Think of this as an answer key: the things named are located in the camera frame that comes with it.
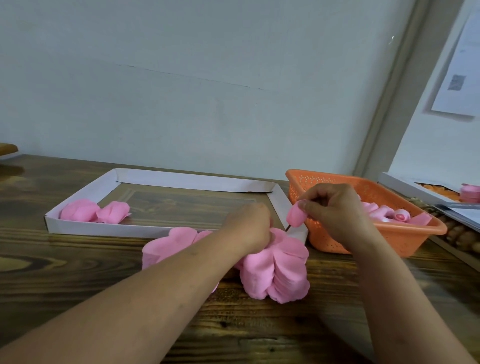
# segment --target white paper on wall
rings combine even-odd
[[[465,23],[432,110],[480,116],[480,0]]]

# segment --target hand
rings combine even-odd
[[[349,184],[319,183],[299,200],[308,200],[299,203],[300,209],[320,222],[328,234],[351,253],[364,244],[383,239]]]
[[[248,204],[231,212],[220,231],[234,237],[243,255],[262,251],[270,242],[270,211],[265,204]]]

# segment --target forearm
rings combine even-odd
[[[218,231],[108,288],[0,351],[1,363],[159,363],[243,256]]]
[[[380,363],[475,363],[382,237],[354,257]]]

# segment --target person's left arm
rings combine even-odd
[[[224,227],[0,350],[0,363],[158,364],[224,274],[270,240],[270,213],[246,205]]]

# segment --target person's left hand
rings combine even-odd
[[[270,224],[270,211],[265,204],[248,204],[231,212],[220,231],[231,236],[231,240],[244,249],[244,255],[248,255],[258,253],[268,245]]]

